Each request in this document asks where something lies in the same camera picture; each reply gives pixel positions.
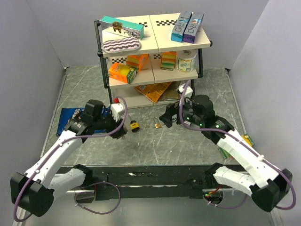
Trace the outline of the small brass padlock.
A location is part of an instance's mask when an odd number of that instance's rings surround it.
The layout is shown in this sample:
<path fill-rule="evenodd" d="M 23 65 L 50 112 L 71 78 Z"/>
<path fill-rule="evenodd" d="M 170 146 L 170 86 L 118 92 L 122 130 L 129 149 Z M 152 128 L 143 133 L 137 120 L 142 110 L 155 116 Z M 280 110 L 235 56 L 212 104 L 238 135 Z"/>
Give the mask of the small brass padlock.
<path fill-rule="evenodd" d="M 159 128 L 162 127 L 157 117 L 154 117 L 153 120 L 154 120 L 154 124 L 155 124 L 156 129 L 159 129 Z"/>

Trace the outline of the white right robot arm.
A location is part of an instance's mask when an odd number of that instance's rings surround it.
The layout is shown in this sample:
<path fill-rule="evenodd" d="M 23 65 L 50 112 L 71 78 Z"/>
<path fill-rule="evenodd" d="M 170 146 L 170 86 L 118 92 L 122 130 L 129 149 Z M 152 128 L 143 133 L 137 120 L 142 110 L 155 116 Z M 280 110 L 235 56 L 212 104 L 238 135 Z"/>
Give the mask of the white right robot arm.
<path fill-rule="evenodd" d="M 159 119 L 172 127 L 176 123 L 191 130 L 201 131 L 219 148 L 229 153 L 246 171 L 234 171 L 215 163 L 207 171 L 205 181 L 209 187 L 225 185 L 250 196 L 263 211 L 270 212 L 291 191 L 292 173 L 268 162 L 256 152 L 224 118 L 215 114 L 213 102 L 206 95 L 186 97 L 168 104 Z"/>

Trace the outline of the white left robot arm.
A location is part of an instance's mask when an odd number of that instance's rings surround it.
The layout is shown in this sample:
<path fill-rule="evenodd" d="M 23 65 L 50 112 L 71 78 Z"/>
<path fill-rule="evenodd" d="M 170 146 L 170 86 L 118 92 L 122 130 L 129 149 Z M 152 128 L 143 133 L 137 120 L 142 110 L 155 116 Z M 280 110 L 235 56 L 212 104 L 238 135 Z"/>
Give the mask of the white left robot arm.
<path fill-rule="evenodd" d="M 103 102 L 89 100 L 84 110 L 69 119 L 55 144 L 37 163 L 25 173 L 12 176 L 10 189 L 16 222 L 22 221 L 17 217 L 18 208 L 41 217 L 65 192 L 76 187 L 95 187 L 93 171 L 80 164 L 59 177 L 55 174 L 87 139 L 107 136 L 118 139 L 127 133 L 124 128 L 127 104 L 124 98 L 119 100 L 119 103 L 111 104 L 108 111 Z"/>

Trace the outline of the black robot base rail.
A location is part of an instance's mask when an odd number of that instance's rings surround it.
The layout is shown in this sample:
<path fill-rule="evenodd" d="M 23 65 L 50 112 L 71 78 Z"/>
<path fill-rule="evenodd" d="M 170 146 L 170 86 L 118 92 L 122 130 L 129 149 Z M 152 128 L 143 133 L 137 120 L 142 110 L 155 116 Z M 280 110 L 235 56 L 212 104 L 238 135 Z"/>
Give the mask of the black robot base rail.
<path fill-rule="evenodd" d="M 212 165 L 90 166 L 92 178 L 73 190 L 96 191 L 96 200 L 112 198 L 202 199 L 205 190 L 219 185 L 213 178 Z"/>

